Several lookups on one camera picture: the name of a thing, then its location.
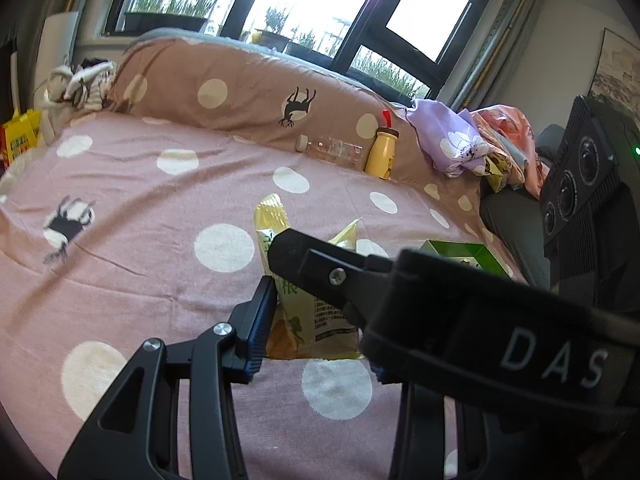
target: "yellow bottle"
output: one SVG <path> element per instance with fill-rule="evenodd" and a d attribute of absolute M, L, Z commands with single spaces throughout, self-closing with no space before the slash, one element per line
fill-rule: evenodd
<path fill-rule="evenodd" d="M 378 128 L 376 142 L 373 143 L 364 169 L 366 173 L 385 180 L 389 178 L 396 154 L 396 139 L 399 135 L 393 128 Z"/>

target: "yellow bag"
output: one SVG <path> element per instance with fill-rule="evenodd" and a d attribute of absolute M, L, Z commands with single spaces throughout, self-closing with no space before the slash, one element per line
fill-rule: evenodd
<path fill-rule="evenodd" d="M 263 198 L 255 209 L 255 229 L 265 274 L 271 275 L 267 251 L 275 235 L 289 229 L 289 220 L 277 194 Z M 356 248 L 354 220 L 329 243 Z M 274 276 L 278 289 L 278 307 L 267 341 L 271 359 L 357 359 L 360 335 L 338 308 L 325 303 L 287 280 Z"/>
<path fill-rule="evenodd" d="M 14 118 L 2 126 L 0 143 L 5 168 L 8 168 L 18 155 L 38 145 L 39 129 L 39 110 L 27 110 L 23 114 L 15 111 Z"/>

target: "green box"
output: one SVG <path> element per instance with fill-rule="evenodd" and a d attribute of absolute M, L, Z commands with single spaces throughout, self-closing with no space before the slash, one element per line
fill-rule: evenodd
<path fill-rule="evenodd" d="M 502 268 L 501 264 L 484 244 L 427 240 L 420 247 L 420 250 L 425 253 L 452 258 L 453 260 L 468 260 L 471 265 L 477 262 L 482 270 L 508 277 L 507 271 Z"/>

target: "yellow shopping bag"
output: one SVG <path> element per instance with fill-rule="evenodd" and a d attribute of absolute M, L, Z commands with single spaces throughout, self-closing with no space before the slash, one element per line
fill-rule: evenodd
<path fill-rule="evenodd" d="M 2 125 L 0 144 L 5 168 L 8 168 L 18 155 L 38 145 L 39 129 L 39 110 L 27 110 L 23 114 L 16 110 L 14 118 Z"/>

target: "window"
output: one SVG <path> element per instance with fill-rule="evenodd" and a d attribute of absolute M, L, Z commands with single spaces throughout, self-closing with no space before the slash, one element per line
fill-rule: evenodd
<path fill-rule="evenodd" d="M 257 43 L 280 52 L 292 43 L 289 51 L 294 53 L 301 46 L 333 57 L 364 1 L 255 0 L 244 29 Z"/>
<path fill-rule="evenodd" d="M 217 36 L 235 0 L 125 0 L 117 32 L 137 35 L 177 27 Z"/>
<path fill-rule="evenodd" d="M 105 33 L 169 26 L 258 43 L 410 105 L 440 91 L 487 1 L 114 0 Z"/>

